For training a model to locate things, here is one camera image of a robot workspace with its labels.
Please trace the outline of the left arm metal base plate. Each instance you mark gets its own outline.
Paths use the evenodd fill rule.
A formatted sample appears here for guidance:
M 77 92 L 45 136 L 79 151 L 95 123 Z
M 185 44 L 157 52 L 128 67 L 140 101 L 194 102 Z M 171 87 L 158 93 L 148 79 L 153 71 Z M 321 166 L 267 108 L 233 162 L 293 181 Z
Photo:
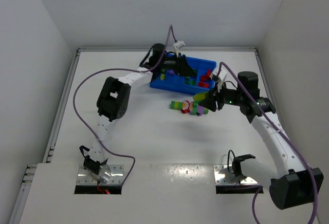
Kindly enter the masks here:
M 93 173 L 80 165 L 76 185 L 96 186 L 97 182 L 105 186 L 118 186 L 123 183 L 123 165 L 106 164 L 100 166 L 99 173 Z

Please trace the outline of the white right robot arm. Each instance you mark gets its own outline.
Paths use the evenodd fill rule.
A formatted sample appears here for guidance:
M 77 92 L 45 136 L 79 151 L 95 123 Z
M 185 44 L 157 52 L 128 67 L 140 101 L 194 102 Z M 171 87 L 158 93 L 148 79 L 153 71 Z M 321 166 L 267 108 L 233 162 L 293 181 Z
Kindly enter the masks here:
M 275 206 L 288 209 L 315 202 L 324 176 L 319 168 L 307 169 L 297 152 L 285 140 L 286 133 L 279 128 L 276 109 L 267 97 L 261 97 L 259 78 L 255 72 L 242 71 L 237 76 L 237 88 L 226 86 L 224 70 L 212 72 L 215 86 L 209 90 L 200 105 L 211 110 L 221 110 L 224 105 L 237 106 L 265 143 L 275 170 L 263 165 L 252 154 L 235 156 L 228 171 L 236 178 L 251 177 L 269 190 Z

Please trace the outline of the multicolour lego brick stack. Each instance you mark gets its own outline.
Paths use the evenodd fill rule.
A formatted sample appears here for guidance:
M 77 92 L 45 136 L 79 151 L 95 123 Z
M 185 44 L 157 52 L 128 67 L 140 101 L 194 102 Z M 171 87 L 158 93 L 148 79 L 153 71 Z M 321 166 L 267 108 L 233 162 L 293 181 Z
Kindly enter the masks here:
M 193 96 L 193 101 L 195 103 L 200 103 L 201 101 L 203 101 L 208 96 L 209 96 L 208 92 L 200 92 L 200 93 L 197 93 Z

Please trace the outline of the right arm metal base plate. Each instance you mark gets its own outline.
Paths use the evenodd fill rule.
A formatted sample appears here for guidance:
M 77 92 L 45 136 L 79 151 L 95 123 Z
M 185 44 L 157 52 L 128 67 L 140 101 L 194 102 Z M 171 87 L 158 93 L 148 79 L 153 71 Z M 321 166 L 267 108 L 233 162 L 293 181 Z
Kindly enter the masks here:
M 215 164 L 213 166 L 214 179 L 216 186 L 254 186 L 259 185 L 251 177 L 247 176 L 235 176 L 231 164 Z

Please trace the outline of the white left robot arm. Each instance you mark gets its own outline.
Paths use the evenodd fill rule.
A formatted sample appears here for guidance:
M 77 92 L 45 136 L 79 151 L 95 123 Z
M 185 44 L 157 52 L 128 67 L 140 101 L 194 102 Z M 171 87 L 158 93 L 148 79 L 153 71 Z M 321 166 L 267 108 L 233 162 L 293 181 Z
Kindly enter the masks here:
M 96 142 L 87 149 L 83 163 L 90 174 L 98 180 L 108 170 L 106 165 L 108 158 L 104 155 L 105 152 L 118 157 L 133 158 L 111 152 L 105 146 L 117 121 L 127 111 L 131 90 L 151 83 L 163 72 L 170 70 L 180 77 L 197 76 L 196 71 L 188 64 L 185 55 L 179 52 L 166 52 L 165 45 L 157 43 L 149 49 L 136 70 L 119 78 L 108 77 L 105 80 L 96 103 L 98 128 L 93 131 Z

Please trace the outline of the red lego brick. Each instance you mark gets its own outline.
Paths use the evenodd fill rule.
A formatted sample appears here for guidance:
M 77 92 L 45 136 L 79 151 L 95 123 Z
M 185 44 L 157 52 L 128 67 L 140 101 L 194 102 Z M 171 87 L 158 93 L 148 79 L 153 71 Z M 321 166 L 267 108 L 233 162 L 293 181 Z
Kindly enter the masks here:
M 201 75 L 200 81 L 198 83 L 198 87 L 202 87 L 202 88 L 210 87 L 210 81 L 211 81 L 210 74 L 211 74 L 211 70 L 208 69 L 204 75 Z

